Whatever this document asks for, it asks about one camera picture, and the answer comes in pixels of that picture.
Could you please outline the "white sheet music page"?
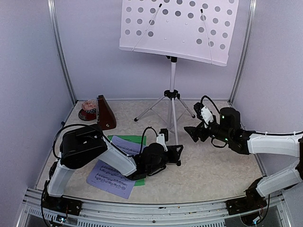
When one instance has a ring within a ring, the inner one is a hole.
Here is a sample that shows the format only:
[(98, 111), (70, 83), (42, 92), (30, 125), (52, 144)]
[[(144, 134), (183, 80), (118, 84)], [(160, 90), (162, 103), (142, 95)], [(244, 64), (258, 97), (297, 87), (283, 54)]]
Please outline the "white sheet music page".
[[(110, 135), (108, 138), (112, 140), (113, 136), (114, 135)], [(146, 137), (135, 135), (118, 135), (118, 137), (133, 143), (138, 143), (140, 145), (142, 142), (143, 146), (146, 145)], [(144, 179), (135, 181), (135, 184), (126, 184), (119, 181), (119, 178), (115, 178), (115, 173), (111, 172), (109, 166), (100, 160), (95, 164), (94, 168), (88, 175), (86, 182), (96, 188), (117, 195), (124, 199), (129, 198), (135, 186), (145, 185)]]

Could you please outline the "white perforated music stand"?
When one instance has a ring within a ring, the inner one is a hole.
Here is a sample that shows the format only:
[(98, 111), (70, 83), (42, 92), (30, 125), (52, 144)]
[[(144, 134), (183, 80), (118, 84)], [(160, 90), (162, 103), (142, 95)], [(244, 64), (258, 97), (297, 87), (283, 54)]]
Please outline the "white perforated music stand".
[(238, 0), (124, 0), (119, 48), (168, 56), (173, 91), (178, 59), (229, 64), (239, 6)]

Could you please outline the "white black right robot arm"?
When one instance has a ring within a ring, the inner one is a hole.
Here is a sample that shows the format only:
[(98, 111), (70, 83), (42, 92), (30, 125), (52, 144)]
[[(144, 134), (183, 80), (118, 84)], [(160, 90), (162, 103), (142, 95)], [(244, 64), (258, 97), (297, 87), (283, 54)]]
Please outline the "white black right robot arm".
[(269, 194), (292, 187), (303, 181), (303, 134), (293, 133), (267, 133), (247, 131), (241, 128), (240, 112), (231, 107), (220, 110), (220, 121), (207, 106), (196, 103), (194, 111), (201, 123), (196, 127), (187, 126), (185, 131), (194, 142), (204, 142), (207, 139), (219, 140), (232, 151), (242, 154), (277, 154), (295, 157), (297, 160), (270, 176), (255, 180), (246, 190), (242, 199), (242, 206), (252, 210), (261, 198)]

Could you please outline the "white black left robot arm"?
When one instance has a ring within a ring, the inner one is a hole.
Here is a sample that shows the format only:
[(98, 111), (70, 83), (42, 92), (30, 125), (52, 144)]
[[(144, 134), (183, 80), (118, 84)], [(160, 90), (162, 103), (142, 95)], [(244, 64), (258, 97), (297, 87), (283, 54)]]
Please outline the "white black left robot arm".
[(168, 164), (181, 165), (183, 145), (167, 145), (166, 129), (156, 133), (156, 141), (148, 146), (140, 144), (139, 151), (127, 154), (112, 142), (97, 124), (72, 124), (59, 132), (62, 141), (56, 161), (45, 182), (47, 201), (56, 210), (66, 206), (65, 188), (74, 172), (91, 162), (98, 162), (116, 170), (127, 180), (138, 181), (165, 170)]

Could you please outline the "green sheet music page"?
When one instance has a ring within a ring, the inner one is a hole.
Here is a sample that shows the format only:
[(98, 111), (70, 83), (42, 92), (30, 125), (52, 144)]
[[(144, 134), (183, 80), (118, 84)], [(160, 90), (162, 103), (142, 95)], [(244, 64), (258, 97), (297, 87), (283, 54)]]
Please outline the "green sheet music page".
[(103, 154), (102, 161), (106, 163), (111, 172), (115, 173), (115, 178), (126, 184), (135, 184), (132, 177), (138, 173), (139, 164), (135, 163), (135, 158), (139, 155), (140, 144), (124, 140), (118, 136), (113, 136), (112, 140), (104, 139), (107, 150)]

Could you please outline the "brown wooden metronome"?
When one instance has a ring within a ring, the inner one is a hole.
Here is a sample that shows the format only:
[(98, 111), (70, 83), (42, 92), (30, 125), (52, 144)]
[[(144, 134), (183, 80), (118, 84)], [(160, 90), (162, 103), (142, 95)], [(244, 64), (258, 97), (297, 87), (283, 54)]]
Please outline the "brown wooden metronome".
[(98, 96), (97, 103), (97, 123), (100, 128), (103, 131), (116, 128), (116, 117), (103, 95)]

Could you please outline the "patterned ceramic bowl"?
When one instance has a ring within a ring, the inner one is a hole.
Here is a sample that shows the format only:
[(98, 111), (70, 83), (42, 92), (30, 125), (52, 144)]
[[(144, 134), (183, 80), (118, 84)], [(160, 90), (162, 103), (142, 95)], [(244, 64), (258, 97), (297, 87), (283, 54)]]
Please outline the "patterned ceramic bowl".
[(95, 114), (97, 111), (97, 101), (96, 99), (89, 99), (82, 103), (82, 110), (88, 114)]

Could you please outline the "dark round saucer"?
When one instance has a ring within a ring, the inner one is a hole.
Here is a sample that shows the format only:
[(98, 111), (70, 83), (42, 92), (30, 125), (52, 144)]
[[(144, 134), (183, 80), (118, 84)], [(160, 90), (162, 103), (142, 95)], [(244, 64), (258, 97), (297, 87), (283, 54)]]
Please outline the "dark round saucer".
[(97, 114), (96, 114), (96, 112), (88, 113), (88, 112), (84, 111), (83, 109), (81, 109), (78, 113), (78, 117), (83, 121), (92, 121), (97, 118)]

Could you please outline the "right aluminium frame post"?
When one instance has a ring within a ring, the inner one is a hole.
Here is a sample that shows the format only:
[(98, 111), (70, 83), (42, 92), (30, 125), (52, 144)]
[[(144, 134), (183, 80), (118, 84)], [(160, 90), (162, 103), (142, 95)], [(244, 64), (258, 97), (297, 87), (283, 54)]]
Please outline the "right aluminium frame post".
[(228, 100), (228, 102), (231, 106), (233, 106), (235, 103), (236, 95), (237, 95), (237, 92), (240, 87), (240, 82), (241, 82), (241, 78), (242, 78), (243, 71), (244, 71), (244, 66), (246, 63), (247, 55), (248, 55), (250, 38), (251, 38), (252, 30), (253, 30), (253, 23), (254, 23), (254, 18), (255, 18), (255, 13), (256, 13), (256, 7), (257, 7), (257, 0), (251, 0), (240, 61), (239, 61), (239, 65), (237, 68), (236, 78), (235, 78), (235, 81), (234, 81), (234, 84), (232, 87), (232, 91), (231, 91), (231, 94), (230, 94), (230, 97)]

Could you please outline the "aluminium frame post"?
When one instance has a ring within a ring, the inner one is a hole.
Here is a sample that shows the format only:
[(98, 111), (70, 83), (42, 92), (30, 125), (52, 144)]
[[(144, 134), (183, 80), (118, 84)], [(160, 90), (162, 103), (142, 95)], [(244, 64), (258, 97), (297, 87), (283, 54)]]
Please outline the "aluminium frame post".
[(75, 94), (75, 91), (74, 91), (74, 88), (73, 88), (73, 85), (71, 82), (71, 78), (70, 78), (70, 75), (68, 72), (68, 67), (67, 67), (64, 50), (63, 50), (63, 46), (62, 46), (62, 42), (61, 42), (59, 23), (58, 23), (57, 14), (56, 14), (55, 1), (48, 0), (47, 5), (48, 5), (49, 16), (50, 16), (50, 20), (51, 20), (51, 24), (52, 24), (52, 28), (53, 28), (55, 46), (57, 49), (60, 66), (61, 66), (62, 73), (63, 73), (64, 82), (67, 87), (71, 103), (73, 104), (73, 106), (75, 106), (77, 103), (77, 98), (76, 98), (76, 94)]
[(236, 78), (235, 78), (235, 81), (234, 81), (234, 84), (232, 87), (232, 91), (231, 91), (231, 94), (230, 94), (230, 97), (228, 100), (228, 102), (231, 106), (233, 106), (235, 103), (236, 95), (237, 95), (237, 92), (240, 87), (240, 82), (241, 82), (241, 78), (242, 78), (243, 71), (244, 71), (244, 66), (246, 63), (247, 55), (248, 55), (250, 38), (251, 38), (252, 30), (253, 30), (253, 23), (254, 23), (254, 18), (255, 18), (255, 13), (256, 13), (256, 7), (257, 7), (257, 0), (251, 0), (240, 61), (239, 61), (239, 65), (237, 68)]

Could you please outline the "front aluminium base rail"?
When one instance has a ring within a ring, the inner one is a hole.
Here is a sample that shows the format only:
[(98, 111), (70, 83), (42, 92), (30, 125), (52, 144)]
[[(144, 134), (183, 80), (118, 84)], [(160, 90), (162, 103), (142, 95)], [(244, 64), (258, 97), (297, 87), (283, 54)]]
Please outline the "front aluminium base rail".
[(293, 226), (282, 194), (271, 195), (269, 208), (230, 213), (225, 200), (173, 204), (131, 204), (65, 197), (80, 201), (67, 214), (41, 209), (41, 190), (27, 189), (17, 227), (241, 227), (244, 219), (264, 214), (258, 227)]

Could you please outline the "left aluminium frame post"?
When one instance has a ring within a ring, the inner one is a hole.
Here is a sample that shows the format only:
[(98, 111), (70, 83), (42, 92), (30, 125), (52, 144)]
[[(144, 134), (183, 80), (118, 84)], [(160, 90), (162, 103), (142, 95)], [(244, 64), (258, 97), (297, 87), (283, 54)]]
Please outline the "left aluminium frame post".
[(64, 82), (67, 87), (71, 103), (73, 104), (73, 106), (75, 106), (77, 103), (77, 98), (76, 98), (76, 94), (75, 94), (75, 91), (74, 91), (74, 88), (73, 88), (73, 85), (71, 82), (71, 78), (70, 78), (70, 75), (68, 72), (68, 67), (67, 67), (64, 50), (63, 50), (63, 46), (62, 46), (62, 42), (61, 42), (59, 23), (58, 23), (57, 14), (56, 14), (55, 1), (48, 0), (47, 5), (48, 5), (49, 16), (50, 16), (50, 20), (51, 20), (51, 24), (52, 24), (52, 28), (53, 28), (55, 46), (57, 49), (60, 66), (61, 66), (62, 73), (63, 73)]

